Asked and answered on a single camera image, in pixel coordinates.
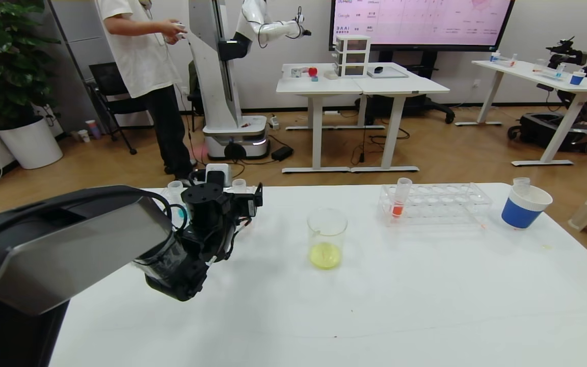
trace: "white t-shirt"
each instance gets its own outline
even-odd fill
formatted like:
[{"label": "white t-shirt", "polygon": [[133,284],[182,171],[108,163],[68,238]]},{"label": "white t-shirt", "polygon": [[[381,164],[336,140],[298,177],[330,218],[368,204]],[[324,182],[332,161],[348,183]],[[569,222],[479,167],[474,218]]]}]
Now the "white t-shirt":
[{"label": "white t-shirt", "polygon": [[[96,0],[103,19],[118,14],[133,21],[151,21],[138,0]],[[161,33],[143,36],[111,35],[103,27],[126,88],[133,98],[181,82]]]}]

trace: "white planter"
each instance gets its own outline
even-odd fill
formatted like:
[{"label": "white planter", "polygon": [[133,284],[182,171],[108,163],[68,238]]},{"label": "white planter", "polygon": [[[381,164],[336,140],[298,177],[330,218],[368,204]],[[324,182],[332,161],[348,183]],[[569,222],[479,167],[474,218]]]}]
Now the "white planter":
[{"label": "white planter", "polygon": [[31,125],[0,130],[0,137],[24,169],[44,167],[63,157],[44,118]]}]

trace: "yellow liquid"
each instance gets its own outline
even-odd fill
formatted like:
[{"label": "yellow liquid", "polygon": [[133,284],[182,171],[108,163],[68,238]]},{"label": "yellow liquid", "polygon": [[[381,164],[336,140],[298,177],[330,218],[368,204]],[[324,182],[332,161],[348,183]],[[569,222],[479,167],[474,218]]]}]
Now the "yellow liquid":
[{"label": "yellow liquid", "polygon": [[332,269],[341,262],[341,250],[329,242],[320,242],[309,250],[309,260],[320,269]]}]

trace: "table leg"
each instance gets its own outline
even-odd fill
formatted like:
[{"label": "table leg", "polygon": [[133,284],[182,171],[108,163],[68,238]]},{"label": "table leg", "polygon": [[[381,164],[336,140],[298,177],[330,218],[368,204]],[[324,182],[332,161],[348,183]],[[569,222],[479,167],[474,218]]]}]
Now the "table leg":
[{"label": "table leg", "polygon": [[396,95],[393,99],[393,110],[391,111],[391,119],[389,120],[389,132],[386,134],[386,142],[384,144],[384,154],[382,155],[382,165],[380,167],[355,167],[350,172],[417,172],[416,166],[398,166],[391,167],[393,160],[393,153],[395,151],[395,144],[398,139],[398,128],[400,128],[400,121],[403,118],[403,108],[405,107],[405,100],[407,98],[403,95]]},{"label": "table leg", "polygon": [[579,112],[587,100],[587,93],[578,93],[575,99],[572,101],[568,113],[563,117],[561,124],[556,129],[554,137],[549,142],[545,153],[541,156],[540,161],[513,161],[512,164],[516,167],[521,166],[554,166],[554,165],[573,165],[574,163],[569,160],[553,160],[558,149],[563,144],[563,140],[566,139],[566,135],[570,131],[570,128],[575,123]]},{"label": "table leg", "polygon": [[479,113],[479,117],[477,121],[467,121],[467,122],[455,122],[456,126],[469,126],[469,125],[501,125],[499,121],[486,121],[486,117],[489,115],[489,111],[491,110],[491,106],[493,105],[493,100],[495,99],[495,95],[499,89],[499,84],[501,83],[501,77],[504,76],[504,73],[501,71],[495,72],[495,77],[493,77],[493,85],[491,87],[491,91],[489,92],[488,97],[482,106],[482,111]]},{"label": "table leg", "polygon": [[312,168],[286,168],[282,173],[297,172],[350,172],[349,167],[321,167],[321,143],[323,133],[323,96],[309,97],[310,122],[312,123]]},{"label": "table leg", "polygon": [[312,121],[314,121],[314,98],[307,98],[307,127],[308,128],[314,128]]},{"label": "table leg", "polygon": [[359,127],[364,127],[366,122],[366,103],[368,103],[368,97],[363,94],[359,99],[359,119],[357,120],[357,126]]}]

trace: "white drawer unit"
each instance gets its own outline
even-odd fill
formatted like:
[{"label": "white drawer unit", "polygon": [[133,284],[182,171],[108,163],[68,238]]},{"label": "white drawer unit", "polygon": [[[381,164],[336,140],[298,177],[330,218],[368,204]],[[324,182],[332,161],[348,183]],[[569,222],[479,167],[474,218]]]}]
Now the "white drawer unit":
[{"label": "white drawer unit", "polygon": [[336,36],[335,72],[339,77],[366,77],[370,37],[362,35]]}]

